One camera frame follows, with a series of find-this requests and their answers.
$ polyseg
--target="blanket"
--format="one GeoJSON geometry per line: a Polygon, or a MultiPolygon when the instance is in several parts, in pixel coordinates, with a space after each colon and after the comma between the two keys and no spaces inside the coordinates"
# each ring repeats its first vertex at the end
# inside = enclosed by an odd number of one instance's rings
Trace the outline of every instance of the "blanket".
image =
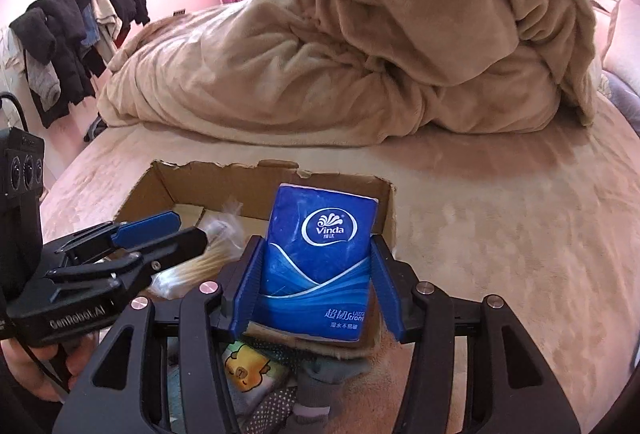
{"type": "Polygon", "coordinates": [[[433,122],[534,131],[595,114],[588,0],[246,0],[156,22],[110,64],[110,126],[366,145],[433,122]]]}
{"type": "MultiPolygon", "coordinates": [[[[113,219],[154,159],[279,159],[380,176],[396,187],[394,255],[451,296],[504,297],[588,433],[628,381],[640,331],[640,141],[599,93],[596,102],[588,131],[562,108],[540,132],[469,136],[427,125],[348,149],[242,145],[158,124],[108,128],[44,200],[44,237],[113,219]]],[[[347,384],[344,414],[328,434],[391,433],[411,357],[411,346],[383,335],[372,371],[347,384]]],[[[465,364],[461,342],[451,434],[465,409],[465,364]]]]}

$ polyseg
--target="yellow cartoon character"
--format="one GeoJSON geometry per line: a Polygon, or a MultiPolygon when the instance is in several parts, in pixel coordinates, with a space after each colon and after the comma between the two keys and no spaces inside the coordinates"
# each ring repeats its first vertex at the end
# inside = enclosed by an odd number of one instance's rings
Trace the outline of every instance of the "yellow cartoon character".
{"type": "Polygon", "coordinates": [[[262,376],[271,370],[270,360],[242,342],[236,342],[228,350],[231,353],[225,360],[225,369],[236,387],[242,392],[259,387],[262,376]]]}

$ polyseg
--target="blue tissue pack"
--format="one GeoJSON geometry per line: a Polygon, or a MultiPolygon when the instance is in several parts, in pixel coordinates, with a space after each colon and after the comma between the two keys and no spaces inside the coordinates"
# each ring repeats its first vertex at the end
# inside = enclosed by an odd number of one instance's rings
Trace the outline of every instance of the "blue tissue pack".
{"type": "Polygon", "coordinates": [[[373,198],[280,185],[253,320],[310,338],[359,340],[377,210],[373,198]]]}

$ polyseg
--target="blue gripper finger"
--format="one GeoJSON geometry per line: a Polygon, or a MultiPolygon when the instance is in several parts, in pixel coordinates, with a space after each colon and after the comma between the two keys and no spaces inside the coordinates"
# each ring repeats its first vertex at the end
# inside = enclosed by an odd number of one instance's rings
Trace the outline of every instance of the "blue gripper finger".
{"type": "Polygon", "coordinates": [[[113,245],[130,250],[180,230],[180,216],[175,212],[163,212],[134,223],[123,224],[111,236],[113,245]]]}

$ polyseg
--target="camera lens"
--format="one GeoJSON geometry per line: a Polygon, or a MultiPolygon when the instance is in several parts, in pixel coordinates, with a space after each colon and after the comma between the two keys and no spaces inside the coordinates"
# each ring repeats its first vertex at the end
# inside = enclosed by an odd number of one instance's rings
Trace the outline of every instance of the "camera lens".
{"type": "Polygon", "coordinates": [[[39,159],[36,162],[36,183],[39,185],[42,183],[42,160],[39,159]]]}
{"type": "Polygon", "coordinates": [[[33,158],[27,156],[24,160],[24,185],[30,189],[33,185],[33,158]]]}
{"type": "Polygon", "coordinates": [[[11,186],[14,190],[20,187],[20,160],[15,157],[11,162],[11,186]]]}

